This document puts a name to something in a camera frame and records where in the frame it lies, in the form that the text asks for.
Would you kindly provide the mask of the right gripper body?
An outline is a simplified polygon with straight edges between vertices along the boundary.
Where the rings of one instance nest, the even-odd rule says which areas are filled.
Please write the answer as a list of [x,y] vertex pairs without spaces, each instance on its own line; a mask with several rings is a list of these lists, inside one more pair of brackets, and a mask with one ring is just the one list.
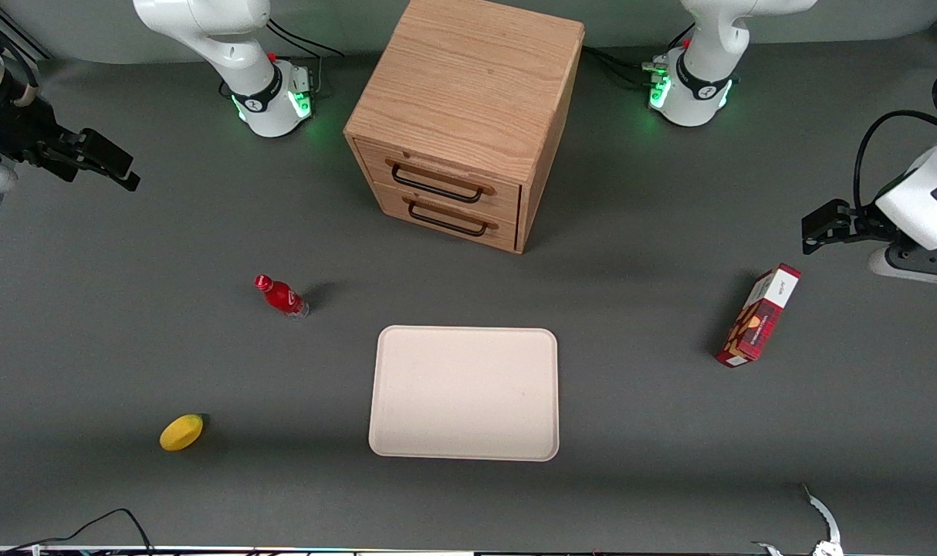
[[37,165],[44,147],[59,148],[62,127],[44,98],[17,107],[15,101],[23,91],[23,84],[11,75],[0,83],[0,155],[16,163]]

